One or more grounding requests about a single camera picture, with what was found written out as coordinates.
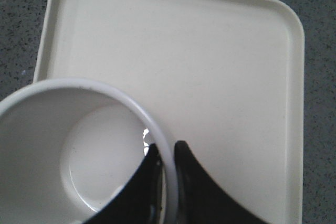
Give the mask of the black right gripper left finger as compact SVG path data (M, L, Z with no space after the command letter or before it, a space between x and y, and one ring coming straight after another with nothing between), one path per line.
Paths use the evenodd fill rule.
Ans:
M151 144L125 187L85 223L159 223L162 203L162 161Z

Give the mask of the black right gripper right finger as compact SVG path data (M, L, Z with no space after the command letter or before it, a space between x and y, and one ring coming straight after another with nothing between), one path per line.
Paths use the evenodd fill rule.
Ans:
M264 223L210 177L186 141L174 146L178 178L178 223Z

